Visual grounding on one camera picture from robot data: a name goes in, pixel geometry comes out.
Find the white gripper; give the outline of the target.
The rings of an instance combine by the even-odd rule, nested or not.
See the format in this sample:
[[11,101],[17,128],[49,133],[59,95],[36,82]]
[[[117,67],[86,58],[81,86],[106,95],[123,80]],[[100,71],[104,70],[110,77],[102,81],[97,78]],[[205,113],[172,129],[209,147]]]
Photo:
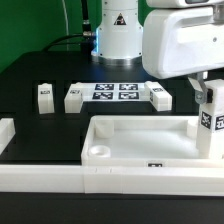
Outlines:
[[211,103],[205,79],[208,70],[224,67],[224,24],[214,22],[212,6],[154,10],[144,22],[142,63],[159,79],[190,74],[195,101]]

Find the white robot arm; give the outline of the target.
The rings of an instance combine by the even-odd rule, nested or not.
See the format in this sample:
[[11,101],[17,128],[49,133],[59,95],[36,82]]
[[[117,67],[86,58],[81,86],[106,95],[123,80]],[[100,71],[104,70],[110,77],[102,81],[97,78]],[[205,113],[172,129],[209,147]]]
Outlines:
[[209,70],[224,67],[224,0],[146,0],[153,10],[138,21],[138,0],[102,0],[92,59],[107,65],[140,61],[157,79],[187,76],[199,104],[212,101]]

